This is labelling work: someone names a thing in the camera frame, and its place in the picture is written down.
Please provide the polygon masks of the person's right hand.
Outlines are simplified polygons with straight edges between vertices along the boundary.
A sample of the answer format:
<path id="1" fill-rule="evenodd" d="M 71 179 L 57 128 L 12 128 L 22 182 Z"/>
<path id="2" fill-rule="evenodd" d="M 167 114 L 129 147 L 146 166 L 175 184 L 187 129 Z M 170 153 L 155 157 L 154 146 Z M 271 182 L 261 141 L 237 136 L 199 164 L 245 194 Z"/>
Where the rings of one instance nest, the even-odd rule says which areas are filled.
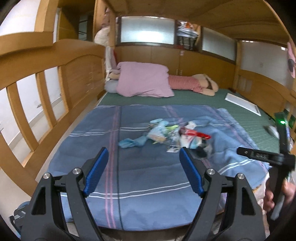
<path id="1" fill-rule="evenodd" d="M 284 180 L 282 183 L 282 192 L 285 195 L 285 202 L 283 208 L 290 206 L 295 196 L 295 185 L 293 183 Z M 273 201 L 274 194 L 270 188 L 270 178 L 266 182 L 265 197 L 263 199 L 263 209 L 266 212 L 270 212 L 274 209 L 275 203 Z"/>

